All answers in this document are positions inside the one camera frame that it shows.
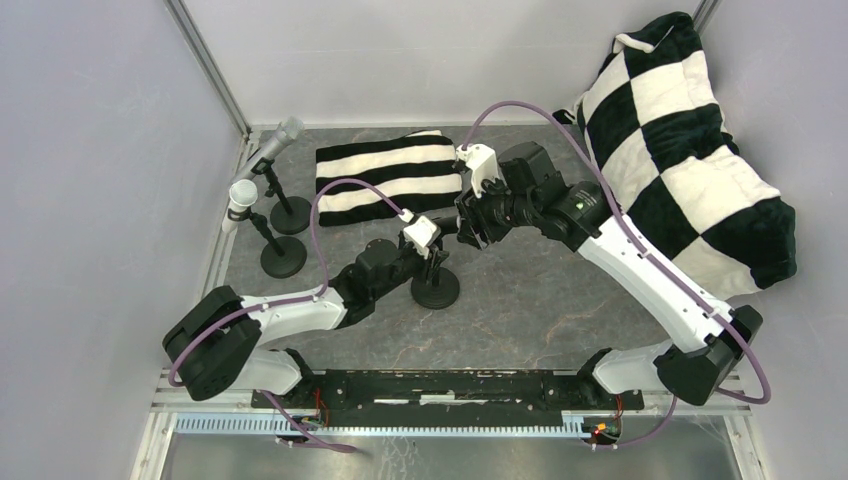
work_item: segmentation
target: marble surface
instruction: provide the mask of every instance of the marble surface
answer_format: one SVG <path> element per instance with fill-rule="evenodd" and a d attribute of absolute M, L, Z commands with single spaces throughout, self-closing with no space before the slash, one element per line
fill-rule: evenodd
<path fill-rule="evenodd" d="M 288 195 L 315 195 L 315 149 L 387 140 L 415 128 L 312 130 L 285 150 L 275 169 Z M 441 128 L 456 144 L 467 127 Z M 261 137 L 267 138 L 268 132 Z M 550 126 L 482 127 L 474 141 L 498 152 L 524 141 L 543 145 L 566 182 L 591 178 L 576 153 Z M 264 179 L 257 178 L 260 191 Z M 276 199 L 261 198 L 267 215 Z M 451 210 L 433 212 L 449 215 Z M 318 241 L 335 276 L 375 238 L 395 240 L 396 219 L 318 228 Z M 263 239 L 249 224 L 236 234 L 226 283 L 243 295 L 277 295 L 313 288 L 322 273 L 308 230 L 296 235 L 309 258 L 292 278 L 276 280 L 259 266 Z M 546 368 L 576 369 L 604 347 L 628 349 L 667 338 L 659 324 L 598 267 L 535 229 L 514 229 L 485 251 L 448 237 L 445 266 L 459 277 L 462 293 L 450 308 L 418 306 L 404 285 L 377 303 L 358 325 L 282 339 L 275 347 L 298 350 L 314 369 L 348 368 Z"/>

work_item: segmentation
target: cable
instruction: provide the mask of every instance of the cable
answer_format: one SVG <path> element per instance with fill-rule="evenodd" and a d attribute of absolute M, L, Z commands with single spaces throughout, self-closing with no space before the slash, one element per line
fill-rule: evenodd
<path fill-rule="evenodd" d="M 339 452 L 339 453 L 354 453 L 354 452 L 357 451 L 356 447 L 354 447 L 353 445 L 344 445 L 342 443 L 327 443 L 324 440 L 321 440 L 320 438 L 316 437 L 315 435 L 312 435 L 311 433 L 309 433 L 308 430 L 303 428 L 303 425 L 294 421 L 294 419 L 291 417 L 291 415 L 289 415 L 288 412 L 286 412 L 286 409 L 284 409 L 283 406 L 280 405 L 280 402 L 277 401 L 277 398 L 274 396 L 273 393 L 271 393 L 267 390 L 259 390 L 259 391 L 262 392 L 262 395 L 265 395 L 265 398 L 267 398 L 268 401 L 271 402 L 271 405 L 273 405 L 274 408 L 276 408 L 277 411 L 280 412 L 283 415 L 283 417 L 286 419 L 286 421 L 289 422 L 289 425 L 294 427 L 295 430 L 300 432 L 307 439 L 315 442 L 315 443 L 294 443 L 294 442 L 292 442 L 289 445 L 291 445 L 293 447 L 298 447 L 298 448 L 326 448 L 327 450 L 332 450 L 334 452 Z"/>
<path fill-rule="evenodd" d="M 583 152 L 583 149 L 580 148 L 580 145 L 577 143 L 571 133 L 569 133 L 568 130 L 566 130 L 566 128 L 562 126 L 559 122 L 557 122 L 556 119 L 551 116 L 551 114 L 527 102 L 521 102 L 517 100 L 506 100 L 503 102 L 498 102 L 492 105 L 491 107 L 487 108 L 485 111 L 483 111 L 483 113 L 480 114 L 479 117 L 477 117 L 477 120 L 474 121 L 474 124 L 471 126 L 471 129 L 465 136 L 465 140 L 462 143 L 462 149 L 466 150 L 468 148 L 468 144 L 470 143 L 471 138 L 474 136 L 474 133 L 477 131 L 477 128 L 480 127 L 480 124 L 490 113 L 501 107 L 507 106 L 522 107 L 528 110 L 532 110 L 544 117 L 545 120 L 550 122 L 551 125 L 553 125 L 557 128 L 557 130 L 559 130 L 559 132 L 565 137 L 568 143 L 570 143 L 571 146 L 574 147 L 574 150 L 577 151 L 577 155 L 580 157 L 583 163 L 586 164 L 586 166 L 589 168 L 595 178 L 598 179 L 598 183 L 600 184 L 601 189 L 604 192 L 604 196 L 607 199 L 607 203 L 609 203 L 610 210 L 612 210 L 612 214 L 615 217 L 616 222 L 627 235 L 627 238 L 629 238 L 633 245 L 636 247 L 636 249 L 639 250 L 639 253 L 641 253 L 643 257 L 648 259 L 648 261 L 650 261 L 657 269 L 659 269 L 663 273 L 663 275 L 666 276 L 666 278 L 671 280 L 672 283 L 674 283 L 678 288 L 680 288 L 684 293 L 686 293 L 686 295 L 689 296 L 689 298 L 691 298 L 699 307 L 701 307 L 704 312 L 707 313 L 707 315 L 712 316 L 715 321 L 718 322 L 718 324 L 721 325 L 722 328 L 724 328 L 730 334 L 731 337 L 733 337 L 733 340 L 739 345 L 739 347 L 745 353 L 745 356 L 747 356 L 748 360 L 751 362 L 751 366 L 754 368 L 754 373 L 756 373 L 757 379 L 759 379 L 760 381 L 760 386 L 763 390 L 763 396 L 760 398 L 748 397 L 746 395 L 732 392 L 721 387 L 716 388 L 715 391 L 728 397 L 735 398 L 737 400 L 741 400 L 747 403 L 753 403 L 757 405 L 764 405 L 768 403 L 769 400 L 771 400 L 771 385 L 769 384 L 768 378 L 766 378 L 766 374 L 763 371 L 762 365 L 760 365 L 759 360 L 757 360 L 757 356 L 754 355 L 754 352 L 753 350 L 751 350 L 751 347 L 750 345 L 748 345 L 748 342 L 745 341 L 742 335 L 733 327 L 733 325 L 730 324 L 729 321 L 727 321 L 727 319 L 725 319 L 721 314 L 714 312 L 712 306 L 707 303 L 706 300 L 701 298 L 701 296 L 697 292 L 689 288 L 689 286 L 686 285 L 686 283 L 684 283 L 680 277 L 675 275 L 674 272 L 672 272 L 668 267 L 666 267 L 658 258 L 653 256 L 645 247 L 645 245 L 639 241 L 639 238 L 630 229 L 630 227 L 627 225 L 627 222 L 624 221 L 624 216 L 618 206 L 618 203 L 616 203 L 615 201 L 615 196 L 613 196 L 612 189 L 610 188 L 606 179 L 604 179 L 604 176 L 601 173 L 600 169 L 598 169 L 597 165 L 595 165 L 595 162 L 593 162 L 589 159 L 588 156 L 586 156 L 586 153 Z"/>
<path fill-rule="evenodd" d="M 614 442 L 618 442 L 621 439 L 621 436 L 624 434 L 624 419 L 619 418 L 619 419 L 615 420 L 615 422 L 618 424 L 618 435 L 617 436 L 610 435 L 609 433 L 606 432 L 606 430 L 598 431 L 598 435 L 603 435 L 604 437 L 606 437 L 606 438 L 608 438 L 608 439 L 610 439 Z"/>
<path fill-rule="evenodd" d="M 618 420 L 624 415 L 624 402 L 621 400 L 621 395 L 615 396 L 615 408 L 615 417 L 613 417 L 613 420 Z"/>
<path fill-rule="evenodd" d="M 658 433 L 660 433 L 666 426 L 668 426 L 669 422 L 671 421 L 671 417 L 674 414 L 675 408 L 677 408 L 677 397 L 671 397 L 671 406 L 668 407 L 668 413 L 665 414 L 665 417 L 663 417 L 662 421 L 660 423 L 658 423 L 657 426 L 654 427 L 653 430 L 646 433 L 645 435 L 642 435 L 639 438 L 634 438 L 633 440 L 628 440 L 628 441 L 622 442 L 622 443 L 616 443 L 614 445 L 594 444 L 594 445 L 592 445 L 592 450 L 597 450 L 597 449 L 617 450 L 621 447 L 632 447 L 634 445 L 638 445 L 642 442 L 646 442 L 646 441 L 656 437 Z"/>
<path fill-rule="evenodd" d="M 394 210 L 398 215 L 403 214 L 403 210 L 401 210 L 401 208 L 398 207 L 398 205 L 395 202 L 393 202 L 383 192 L 379 191 L 377 189 L 377 187 L 371 185 L 370 183 L 366 183 L 366 182 L 363 182 L 362 180 L 357 180 L 355 178 L 341 178 L 341 179 L 334 180 L 334 181 L 328 183 L 324 188 L 321 189 L 321 191 L 318 192 L 317 195 L 315 195 L 315 200 L 312 203 L 312 209 L 309 212 L 309 235 L 312 238 L 312 246 L 315 247 L 315 254 L 318 256 L 318 262 L 321 264 L 321 269 L 324 272 L 324 282 L 321 284 L 321 288 L 318 290 L 318 292 L 315 293 L 314 295 L 304 295 L 304 296 L 301 296 L 301 297 L 293 297 L 293 298 L 284 298 L 284 299 L 280 299 L 280 300 L 274 300 L 274 301 L 268 302 L 267 304 L 264 304 L 264 305 L 263 304 L 252 305 L 250 307 L 245 307 L 245 308 L 237 310 L 233 313 L 230 313 L 229 315 L 226 315 L 223 318 L 221 318 L 220 320 L 216 321 L 215 323 L 210 325 L 209 328 L 207 328 L 206 330 L 201 332 L 200 335 L 198 335 L 194 340 L 192 340 L 188 344 L 188 346 L 186 346 L 186 348 L 183 349 L 182 352 L 180 352 L 180 354 L 177 356 L 177 359 L 174 360 L 174 364 L 171 366 L 171 371 L 168 373 L 168 383 L 171 384 L 172 387 L 182 387 L 184 385 L 183 382 L 177 381 L 177 371 L 180 369 L 183 362 L 185 362 L 186 358 L 188 358 L 188 356 L 191 354 L 191 352 L 193 352 L 194 349 L 197 348 L 198 345 L 200 345 L 204 340 L 206 340 L 210 335 L 212 335 L 219 328 L 224 327 L 225 325 L 227 325 L 231 321 L 235 320 L 236 318 L 238 318 L 238 317 L 240 317 L 240 316 L 242 316 L 246 313 L 251 313 L 251 312 L 255 312 L 257 310 L 262 310 L 263 307 L 266 307 L 266 309 L 271 309 L 271 308 L 274 308 L 274 307 L 279 307 L 281 305 L 290 305 L 290 304 L 293 304 L 293 303 L 308 302 L 308 301 L 312 301 L 314 298 L 320 297 L 321 295 L 323 295 L 327 291 L 327 289 L 330 287 L 330 272 L 327 269 L 327 261 L 326 261 L 326 259 L 324 259 L 324 254 L 321 253 L 321 247 L 318 244 L 318 236 L 315 233 L 315 224 L 316 224 L 316 221 L 315 221 L 316 215 L 315 214 L 318 211 L 318 201 L 321 199 L 321 197 L 323 197 L 324 194 L 327 193 L 327 191 L 329 191 L 331 188 L 338 186 L 338 185 L 343 185 L 343 184 L 346 184 L 346 183 L 347 184 L 359 185 L 361 187 L 365 187 L 365 188 L 371 190 L 372 192 L 376 193 L 377 196 L 379 196 L 384 202 L 386 202 L 392 208 L 392 210 Z M 315 443 L 318 444 L 318 445 L 297 444 L 297 446 L 303 446 L 305 448 L 328 448 L 330 450 L 333 450 L 333 451 L 336 451 L 336 452 L 341 452 L 341 453 L 351 453 L 351 452 L 356 451 L 356 448 L 352 447 L 350 445 L 329 444 L 329 443 L 326 443 L 323 440 L 320 440 L 317 437 L 309 434 L 305 429 L 301 428 L 300 425 L 297 424 L 297 422 L 294 422 L 292 420 L 291 416 L 289 416 L 289 414 L 286 413 L 286 411 L 277 402 L 277 400 L 275 398 L 273 398 L 273 394 L 271 394 L 270 392 L 267 392 L 265 390 L 261 390 L 261 392 L 263 394 L 265 394 L 266 397 L 268 397 L 268 399 L 271 401 L 271 404 L 274 405 L 274 407 L 281 414 L 283 414 L 284 417 L 286 417 L 286 420 L 288 420 L 289 423 L 292 424 L 292 426 L 294 426 L 294 428 L 296 430 L 298 430 L 300 433 L 302 433 L 304 436 L 306 436 L 306 438 L 313 440 Z"/>
<path fill-rule="evenodd" d="M 357 180 L 355 178 L 341 178 L 341 179 L 334 180 L 334 181 L 328 183 L 324 188 L 321 189 L 321 191 L 318 192 L 317 195 L 315 195 L 315 200 L 312 202 L 312 210 L 309 213 L 309 235 L 310 235 L 310 237 L 312 237 L 312 246 L 315 247 L 315 254 L 318 256 L 318 262 L 321 264 L 321 269 L 324 272 L 324 282 L 321 284 L 321 288 L 318 290 L 318 292 L 314 295 L 304 295 L 302 297 L 283 298 L 281 300 L 274 300 L 273 302 L 268 302 L 266 304 L 268 309 L 271 309 L 273 307 L 278 307 L 280 305 L 289 305 L 289 304 L 292 304 L 292 303 L 312 301 L 313 298 L 317 298 L 317 297 L 320 297 L 321 295 L 323 295 L 327 291 L 327 289 L 329 288 L 329 286 L 330 286 L 330 272 L 327 269 L 327 261 L 324 259 L 324 254 L 321 253 L 321 246 L 318 244 L 318 237 L 315 234 L 315 223 L 316 223 L 315 222 L 315 213 L 318 211 L 318 201 L 321 199 L 321 197 L 324 196 L 325 193 L 327 193 L 328 190 L 330 190 L 331 188 L 333 188 L 335 186 L 343 185 L 343 184 L 346 184 L 346 183 L 359 185 L 359 186 L 362 186 L 362 187 L 365 187 L 365 188 L 371 190 L 372 192 L 376 193 L 390 207 L 392 207 L 392 209 L 395 212 L 397 212 L 398 215 L 403 214 L 403 210 L 401 210 L 401 208 L 398 207 L 395 202 L 393 202 L 383 192 L 377 190 L 377 187 L 371 185 L 370 183 L 366 183 L 366 182 L 363 182 L 362 180 Z M 183 365 L 183 362 L 185 362 L 185 359 L 191 354 L 191 352 L 194 351 L 195 348 L 197 348 L 198 345 L 200 345 L 204 340 L 206 340 L 206 338 L 208 338 L 210 335 L 212 335 L 212 333 L 214 333 L 216 330 L 218 330 L 219 328 L 223 327 L 224 325 L 230 323 L 234 319 L 240 317 L 241 315 L 244 315 L 245 313 L 250 313 L 250 312 L 255 312 L 257 310 L 260 310 L 260 309 L 262 309 L 262 307 L 264 307 L 266 305 L 263 305 L 263 304 L 252 305 L 250 307 L 245 307 L 245 308 L 242 308 L 240 310 L 236 310 L 235 312 L 233 312 L 229 315 L 226 315 L 225 317 L 221 318 L 217 322 L 213 323 L 212 325 L 209 326 L 209 328 L 207 328 L 206 330 L 201 332 L 200 335 L 198 335 L 194 340 L 192 340 L 188 344 L 188 346 L 177 356 L 177 359 L 174 360 L 174 365 L 171 366 L 171 371 L 168 373 L 168 383 L 170 383 L 171 386 L 173 386 L 173 387 L 182 387 L 183 383 L 178 382 L 177 378 L 176 378 L 177 371 Z"/>

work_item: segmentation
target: enclosure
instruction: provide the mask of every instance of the enclosure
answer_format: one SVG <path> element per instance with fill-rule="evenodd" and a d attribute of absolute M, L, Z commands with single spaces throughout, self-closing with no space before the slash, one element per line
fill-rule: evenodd
<path fill-rule="evenodd" d="M 6 201 L 2 270 L 3 478 L 841 478 L 845 392 L 839 345 L 844 110 L 837 2 L 642 0 L 525 2 L 6 2 L 0 83 Z M 309 231 L 296 275 L 263 272 L 265 239 L 221 231 L 234 173 L 294 115 L 306 130 L 273 165 L 289 196 L 316 193 L 316 151 L 438 130 L 460 145 L 489 105 L 553 112 L 592 85 L 622 32 L 691 14 L 742 156 L 795 208 L 798 272 L 729 300 L 764 323 L 752 343 L 774 398 L 713 395 L 681 404 L 652 440 L 592 452 L 557 430 L 502 435 L 338 430 L 364 455 L 289 449 L 248 428 L 197 421 L 274 415 L 250 390 L 204 402 L 168 384 L 162 338 L 215 287 L 265 296 L 323 278 Z M 567 127 L 586 145 L 577 125 Z M 593 179 L 544 119 L 504 108 L 474 142 L 502 153 L 533 141 L 564 180 Z M 277 203 L 255 182 L 255 213 Z M 453 207 L 428 212 L 451 215 Z M 403 223 L 318 228 L 331 275 Z M 668 338 L 654 316 L 592 262 L 533 229 L 480 251 L 446 238 L 459 278 L 449 308 L 402 285 L 350 328 L 286 337 L 315 371 L 553 371 L 599 349 Z M 743 361 L 723 384 L 758 394 Z M 649 432 L 668 392 L 644 392 L 623 439 Z M 609 412 L 563 412 L 563 422 Z"/>

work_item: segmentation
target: striped pillow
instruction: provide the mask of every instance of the striped pillow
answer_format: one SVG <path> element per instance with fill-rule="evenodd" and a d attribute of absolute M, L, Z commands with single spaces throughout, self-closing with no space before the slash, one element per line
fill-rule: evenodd
<path fill-rule="evenodd" d="M 319 148 L 315 151 L 315 191 L 333 180 L 356 178 L 416 213 L 450 207 L 462 191 L 455 161 L 453 142 L 439 130 Z M 377 194 L 349 184 L 338 185 L 321 197 L 318 212 L 318 224 L 323 227 L 395 216 Z"/>

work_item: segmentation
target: white microphone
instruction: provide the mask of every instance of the white microphone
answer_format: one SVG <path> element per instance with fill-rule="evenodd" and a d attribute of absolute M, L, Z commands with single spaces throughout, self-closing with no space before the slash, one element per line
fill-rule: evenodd
<path fill-rule="evenodd" d="M 238 227 L 238 222 L 245 218 L 244 212 L 256 203 L 259 199 L 259 192 L 256 189 L 256 184 L 250 180 L 239 180 L 230 186 L 230 204 L 227 205 L 227 212 L 224 214 L 224 221 L 221 222 L 221 230 L 224 233 L 230 233 Z"/>

